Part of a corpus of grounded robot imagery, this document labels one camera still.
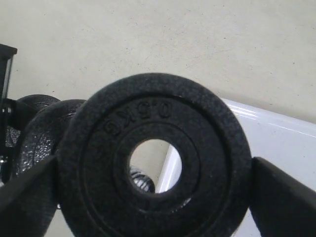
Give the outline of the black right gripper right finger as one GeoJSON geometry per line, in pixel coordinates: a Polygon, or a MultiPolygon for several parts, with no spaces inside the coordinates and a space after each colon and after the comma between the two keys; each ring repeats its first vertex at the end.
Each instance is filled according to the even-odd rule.
{"type": "Polygon", "coordinates": [[[250,212],[263,237],[314,237],[316,193],[261,157],[252,160],[250,212]]]}

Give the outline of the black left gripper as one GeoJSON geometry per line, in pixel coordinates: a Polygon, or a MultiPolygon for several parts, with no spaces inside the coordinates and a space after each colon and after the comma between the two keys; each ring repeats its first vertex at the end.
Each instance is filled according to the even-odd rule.
{"type": "Polygon", "coordinates": [[[13,58],[17,48],[0,45],[0,181],[11,178],[12,160],[16,144],[13,143],[9,122],[14,111],[14,102],[7,98],[13,58]]]}

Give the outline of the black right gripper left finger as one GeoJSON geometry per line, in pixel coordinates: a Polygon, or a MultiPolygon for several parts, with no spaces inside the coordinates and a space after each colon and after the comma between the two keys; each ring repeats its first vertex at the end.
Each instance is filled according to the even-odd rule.
{"type": "Polygon", "coordinates": [[[57,159],[48,156],[0,188],[0,235],[44,236],[57,205],[57,159]]]}

